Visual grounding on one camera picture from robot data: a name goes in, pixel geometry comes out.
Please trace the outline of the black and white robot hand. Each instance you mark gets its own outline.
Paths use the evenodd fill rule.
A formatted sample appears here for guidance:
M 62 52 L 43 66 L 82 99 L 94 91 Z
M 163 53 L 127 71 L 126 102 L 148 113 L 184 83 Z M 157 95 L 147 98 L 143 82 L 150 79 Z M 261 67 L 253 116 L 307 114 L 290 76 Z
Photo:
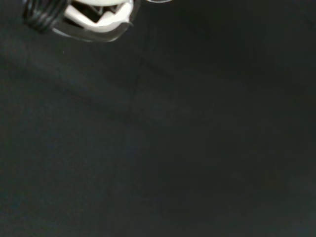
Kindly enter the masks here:
M 129 23 L 135 7 L 133 0 L 24 0 L 23 21 L 33 30 L 44 33 L 66 18 L 85 30 L 106 33 L 122 23 Z M 97 9 L 100 18 L 93 21 L 74 6 Z

